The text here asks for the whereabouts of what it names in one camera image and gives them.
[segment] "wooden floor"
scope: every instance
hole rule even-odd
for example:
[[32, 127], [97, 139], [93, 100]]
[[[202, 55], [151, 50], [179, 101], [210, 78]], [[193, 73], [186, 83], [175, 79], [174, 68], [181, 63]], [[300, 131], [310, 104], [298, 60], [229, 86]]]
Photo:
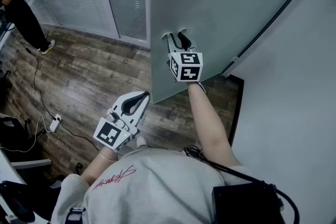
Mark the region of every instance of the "wooden floor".
[[[101, 147], [92, 136], [100, 117], [106, 115], [114, 101], [131, 91], [151, 91], [150, 53], [137, 46], [74, 30], [50, 26], [44, 26], [43, 30], [49, 40], [56, 40], [55, 48], [45, 56], [14, 32], [38, 55], [35, 82], [43, 93], [43, 101], [52, 114], [62, 116], [66, 128]], [[41, 114], [49, 127], [51, 117], [33, 85], [36, 59], [11, 36], [0, 51], [0, 60], [1, 69], [12, 72], [9, 80], [13, 84], [0, 112], [18, 118], [22, 124], [30, 118], [32, 133]], [[204, 85], [229, 134], [238, 85], [220, 76], [208, 79]], [[181, 151], [184, 146], [194, 144], [196, 132], [187, 92], [149, 104], [138, 128], [153, 147]], [[43, 155], [53, 161], [48, 172], [50, 177], [73, 173], [78, 162], [85, 167], [97, 154], [89, 142], [72, 136], [62, 126], [54, 134], [41, 135], [38, 143]], [[135, 142], [130, 142], [121, 155], [134, 147]]]

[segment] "desk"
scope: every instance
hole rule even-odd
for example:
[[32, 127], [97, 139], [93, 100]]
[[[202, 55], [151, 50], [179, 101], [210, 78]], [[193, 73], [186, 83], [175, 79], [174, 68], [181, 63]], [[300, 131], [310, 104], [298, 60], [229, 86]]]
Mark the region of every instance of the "desk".
[[[8, 160], [6, 154], [3, 152], [3, 150], [0, 150], [0, 182], [4, 180], [25, 184], [15, 168], [11, 165], [11, 162]], [[0, 205], [5, 210], [7, 215], [13, 215], [13, 212], [10, 210], [5, 200], [1, 196]], [[33, 223], [47, 224], [48, 221], [35, 214], [35, 222]]]

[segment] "power strip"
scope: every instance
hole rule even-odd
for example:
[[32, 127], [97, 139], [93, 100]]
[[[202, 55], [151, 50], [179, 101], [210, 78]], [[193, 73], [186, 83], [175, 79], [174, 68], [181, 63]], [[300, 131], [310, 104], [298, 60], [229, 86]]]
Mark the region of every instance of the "power strip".
[[51, 123], [51, 125], [50, 125], [50, 130], [52, 132], [55, 132], [55, 130], [57, 129], [57, 127], [58, 127], [58, 125], [60, 123], [60, 121], [62, 120], [61, 115], [59, 115], [59, 114], [56, 114], [55, 118], [56, 119], [53, 120], [52, 123]]

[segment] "black device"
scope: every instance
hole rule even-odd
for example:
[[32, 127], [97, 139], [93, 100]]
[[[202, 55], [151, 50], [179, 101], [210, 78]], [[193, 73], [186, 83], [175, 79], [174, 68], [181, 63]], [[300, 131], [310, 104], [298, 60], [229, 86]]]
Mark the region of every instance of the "black device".
[[294, 224], [300, 222], [299, 210], [295, 203], [273, 184], [266, 184], [251, 176], [239, 173], [205, 158], [202, 151], [196, 146], [184, 148], [187, 156], [197, 158], [213, 168], [232, 174], [251, 183], [214, 187], [212, 192], [213, 208], [215, 213], [214, 224], [231, 223], [258, 223], [284, 224], [281, 215], [283, 203], [277, 194], [281, 195], [294, 210]]
[[280, 213], [283, 203], [275, 190], [265, 183], [214, 187], [216, 223], [285, 224]]

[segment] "black shirt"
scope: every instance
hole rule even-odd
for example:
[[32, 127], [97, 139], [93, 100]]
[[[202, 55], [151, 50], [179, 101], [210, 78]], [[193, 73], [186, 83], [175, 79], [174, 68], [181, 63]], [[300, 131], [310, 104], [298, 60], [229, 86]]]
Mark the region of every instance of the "black shirt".
[[13, 23], [22, 9], [26, 8], [26, 5], [27, 3], [24, 0], [12, 0], [9, 5], [5, 6], [6, 19]]

